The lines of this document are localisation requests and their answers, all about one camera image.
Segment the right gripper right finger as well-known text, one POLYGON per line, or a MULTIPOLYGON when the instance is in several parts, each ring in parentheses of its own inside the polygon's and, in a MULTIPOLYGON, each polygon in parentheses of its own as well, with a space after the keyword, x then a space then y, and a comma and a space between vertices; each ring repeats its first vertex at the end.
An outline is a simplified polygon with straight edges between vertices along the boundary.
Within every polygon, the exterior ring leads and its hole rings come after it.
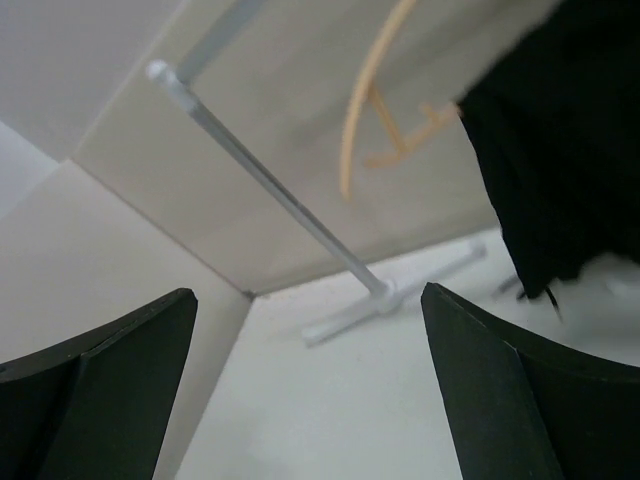
POLYGON ((463 478, 638 478, 637 367, 556 343, 437 283, 421 307, 463 478))

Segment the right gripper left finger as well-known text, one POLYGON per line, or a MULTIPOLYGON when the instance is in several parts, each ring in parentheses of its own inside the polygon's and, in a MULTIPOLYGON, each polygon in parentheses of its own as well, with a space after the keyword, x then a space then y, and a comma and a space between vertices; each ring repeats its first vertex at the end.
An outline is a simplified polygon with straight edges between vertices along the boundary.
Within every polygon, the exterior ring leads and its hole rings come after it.
POLYGON ((2 478, 152 478, 197 308, 180 288, 2 364, 2 478))

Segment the black trousers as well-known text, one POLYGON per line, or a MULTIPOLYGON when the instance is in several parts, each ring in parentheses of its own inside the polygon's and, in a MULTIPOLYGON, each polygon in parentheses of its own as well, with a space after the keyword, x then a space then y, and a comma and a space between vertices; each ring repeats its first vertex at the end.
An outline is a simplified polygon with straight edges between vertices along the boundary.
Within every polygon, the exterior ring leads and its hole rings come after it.
POLYGON ((563 1, 459 100, 521 299, 639 259, 639 5, 563 1))

